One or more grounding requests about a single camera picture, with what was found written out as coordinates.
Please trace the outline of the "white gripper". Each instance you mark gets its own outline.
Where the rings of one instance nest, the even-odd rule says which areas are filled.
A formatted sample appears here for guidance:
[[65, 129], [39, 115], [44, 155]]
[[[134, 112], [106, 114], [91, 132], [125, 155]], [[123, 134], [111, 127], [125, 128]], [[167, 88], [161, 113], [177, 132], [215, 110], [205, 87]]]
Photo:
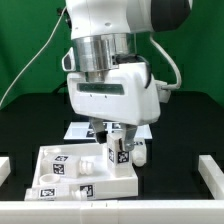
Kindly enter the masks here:
[[90, 124], [99, 144], [107, 139], [102, 119], [124, 123], [121, 150], [129, 152], [134, 149], [136, 126], [154, 123], [160, 116], [155, 80], [148, 77], [144, 62], [120, 64], [106, 71], [103, 83], [88, 83], [83, 73], [69, 73], [67, 84], [74, 111], [95, 117]]

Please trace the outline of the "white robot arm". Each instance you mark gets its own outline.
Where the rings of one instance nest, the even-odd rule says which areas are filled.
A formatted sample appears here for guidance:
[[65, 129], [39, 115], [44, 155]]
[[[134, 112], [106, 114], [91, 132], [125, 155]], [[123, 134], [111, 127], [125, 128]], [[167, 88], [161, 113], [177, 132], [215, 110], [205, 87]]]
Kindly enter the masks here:
[[139, 126], [154, 123], [160, 104], [181, 86], [156, 80], [150, 63], [130, 47], [136, 33], [180, 27], [193, 0], [66, 0], [73, 46], [63, 58], [74, 111], [90, 118], [96, 141], [108, 143], [103, 122], [121, 123], [119, 149], [131, 151]]

